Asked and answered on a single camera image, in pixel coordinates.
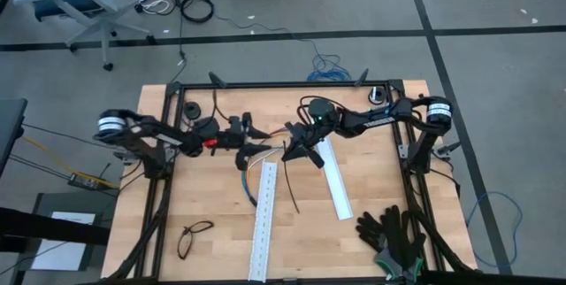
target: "chair wheel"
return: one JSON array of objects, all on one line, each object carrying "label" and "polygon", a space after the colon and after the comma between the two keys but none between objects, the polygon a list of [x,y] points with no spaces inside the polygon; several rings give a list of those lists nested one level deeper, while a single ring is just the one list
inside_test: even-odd
[{"label": "chair wheel", "polygon": [[153,35],[147,35],[145,40],[148,41],[149,45],[157,45],[156,38]]}]

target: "office chair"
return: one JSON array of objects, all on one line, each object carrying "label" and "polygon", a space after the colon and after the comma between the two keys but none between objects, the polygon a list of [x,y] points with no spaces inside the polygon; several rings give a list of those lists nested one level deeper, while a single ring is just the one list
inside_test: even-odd
[{"label": "office chair", "polygon": [[73,45],[80,38],[92,35],[96,32],[101,35],[103,68],[111,71],[114,65],[108,60],[109,35],[116,36],[115,28],[124,28],[131,31],[144,33],[149,43],[155,44],[156,40],[147,29],[118,22],[118,19],[127,11],[132,10],[137,1],[118,8],[113,0],[13,0],[14,4],[33,2],[35,17],[38,20],[53,15],[66,13],[77,20],[85,28],[65,42],[71,52],[77,49]]}]

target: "paper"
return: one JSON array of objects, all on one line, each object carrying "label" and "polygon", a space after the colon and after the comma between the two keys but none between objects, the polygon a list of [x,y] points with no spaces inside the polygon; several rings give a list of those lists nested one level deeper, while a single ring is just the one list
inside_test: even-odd
[{"label": "paper", "polygon": [[[92,213],[73,213],[73,212],[53,212],[51,218],[60,220],[69,220],[82,224],[93,224],[95,214]],[[61,241],[42,240],[37,254],[51,249]],[[78,271],[82,256],[87,245],[84,243],[67,243],[57,247],[56,249],[45,252],[44,254],[34,258],[31,269],[35,270],[56,270],[56,271]]]}]

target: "black glove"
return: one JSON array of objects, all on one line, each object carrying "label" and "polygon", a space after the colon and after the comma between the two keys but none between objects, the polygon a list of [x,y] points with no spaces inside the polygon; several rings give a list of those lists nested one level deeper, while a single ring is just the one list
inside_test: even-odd
[{"label": "black glove", "polygon": [[359,225],[356,227],[360,238],[378,252],[375,263],[391,274],[393,279],[403,276],[408,281],[417,281],[423,264],[418,255],[423,249],[426,235],[419,233],[413,243],[409,241],[409,212],[400,215],[397,205],[386,208],[385,215],[379,219],[381,224],[364,212],[363,217],[357,220]]}]

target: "wooden tabletop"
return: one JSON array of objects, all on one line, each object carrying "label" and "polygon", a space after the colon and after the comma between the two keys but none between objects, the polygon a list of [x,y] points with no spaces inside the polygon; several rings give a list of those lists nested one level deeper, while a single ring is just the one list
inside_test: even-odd
[{"label": "wooden tabletop", "polygon": [[[404,83],[408,97],[428,95],[425,81]],[[254,126],[271,132],[287,121],[298,121],[295,109],[301,96],[326,96],[349,109],[366,111],[370,108],[369,91],[369,88],[228,89],[218,91],[218,107],[225,115],[241,116],[243,112],[251,112]],[[138,112],[159,118],[163,101],[164,85],[144,86]],[[210,90],[189,90],[185,101],[196,101],[203,116],[212,110]],[[227,127],[223,119],[218,118],[218,122],[221,129]],[[268,143],[280,145],[285,139],[285,135],[275,136]],[[358,239],[355,226],[356,218],[364,211],[377,217],[394,204],[406,208],[392,127],[373,128],[353,139],[331,135],[331,141],[354,218],[337,220],[324,172],[306,158],[287,163],[291,187],[301,211],[297,214],[280,162],[282,152],[277,151],[267,158],[279,162],[267,271],[270,279],[385,276],[372,262],[374,250]],[[218,150],[214,157],[207,150],[198,158],[177,157],[160,281],[248,278],[256,208],[244,193],[234,157],[233,150]],[[432,160],[431,168],[451,174],[449,167],[438,159]],[[249,188],[253,195],[258,189],[260,173],[261,166],[250,171]],[[465,264],[475,267],[454,184],[436,173],[427,174],[426,182],[439,232]],[[122,185],[126,183],[128,179],[124,179]],[[120,194],[103,276],[118,268],[137,241],[148,188],[149,180],[140,178]],[[199,220],[211,220],[215,227],[196,235],[187,259],[180,260],[177,241],[183,227]],[[146,273],[150,271],[154,241],[155,236],[148,246]],[[430,244],[425,248],[429,264],[434,268]]]}]

